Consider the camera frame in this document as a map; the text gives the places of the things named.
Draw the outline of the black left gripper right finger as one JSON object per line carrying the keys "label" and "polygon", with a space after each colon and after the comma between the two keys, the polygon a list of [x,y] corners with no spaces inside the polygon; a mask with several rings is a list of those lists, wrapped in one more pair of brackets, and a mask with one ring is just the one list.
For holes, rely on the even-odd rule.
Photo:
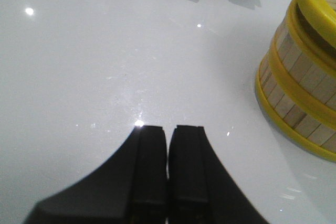
{"label": "black left gripper right finger", "polygon": [[169,223],[267,223],[239,189],[201,126],[178,125],[169,148]]}

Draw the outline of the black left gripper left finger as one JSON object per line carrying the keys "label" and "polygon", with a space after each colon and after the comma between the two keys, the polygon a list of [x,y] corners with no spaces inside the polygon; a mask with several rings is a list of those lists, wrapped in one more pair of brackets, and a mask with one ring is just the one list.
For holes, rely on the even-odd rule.
{"label": "black left gripper left finger", "polygon": [[167,148],[159,126],[136,126],[91,174],[38,202],[26,223],[165,223]]}

